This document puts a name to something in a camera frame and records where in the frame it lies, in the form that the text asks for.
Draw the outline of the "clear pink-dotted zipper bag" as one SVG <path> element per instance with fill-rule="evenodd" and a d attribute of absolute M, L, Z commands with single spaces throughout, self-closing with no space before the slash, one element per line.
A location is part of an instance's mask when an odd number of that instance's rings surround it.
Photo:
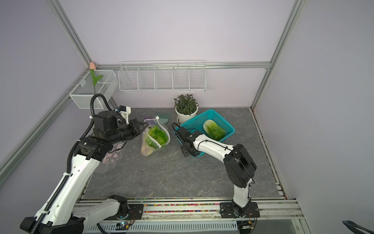
<path fill-rule="evenodd" d="M 167 126 L 161 121 L 159 116 L 155 116 L 153 119 L 146 119 L 144 122 L 149 125 L 142 133 L 141 154 L 149 156 L 168 146 L 170 134 Z"/>

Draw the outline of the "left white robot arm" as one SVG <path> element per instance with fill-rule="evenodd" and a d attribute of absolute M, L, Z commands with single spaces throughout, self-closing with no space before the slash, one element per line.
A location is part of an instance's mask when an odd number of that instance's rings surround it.
<path fill-rule="evenodd" d="M 113 150 L 114 144 L 128 143 L 149 126 L 137 119 L 125 120 L 122 109 L 111 109 L 103 94 L 93 95 L 90 111 L 91 122 L 70 150 L 61 181 L 42 208 L 20 224 L 25 232 L 82 234 L 108 217 L 126 218 L 129 215 L 128 200 L 116 195 L 87 210 L 73 213 L 89 178 Z"/>

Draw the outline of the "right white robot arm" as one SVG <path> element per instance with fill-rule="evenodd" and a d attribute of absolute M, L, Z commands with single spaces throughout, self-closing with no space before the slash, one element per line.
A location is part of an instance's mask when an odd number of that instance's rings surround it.
<path fill-rule="evenodd" d="M 201 153 L 208 154 L 225 166 L 229 180 L 234 184 L 232 205 L 221 214 L 233 217 L 244 217 L 251 213 L 250 188 L 254 182 L 257 165 L 246 148 L 241 145 L 227 145 L 209 138 L 200 131 L 190 132 L 174 122 L 172 129 L 181 142 L 181 150 L 185 157 L 198 157 Z"/>

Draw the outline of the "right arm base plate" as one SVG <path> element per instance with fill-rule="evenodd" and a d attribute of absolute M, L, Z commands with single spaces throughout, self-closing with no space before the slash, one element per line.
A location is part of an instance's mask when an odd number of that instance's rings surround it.
<path fill-rule="evenodd" d="M 243 208 L 233 201 L 221 202 L 219 212 L 222 218 L 258 218 L 260 216 L 257 203 L 252 201 Z"/>

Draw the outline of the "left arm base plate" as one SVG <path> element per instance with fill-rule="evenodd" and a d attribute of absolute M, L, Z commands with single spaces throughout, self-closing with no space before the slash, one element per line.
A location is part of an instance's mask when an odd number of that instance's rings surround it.
<path fill-rule="evenodd" d="M 143 215 L 143 204 L 121 205 L 116 215 L 118 220 L 141 220 Z"/>

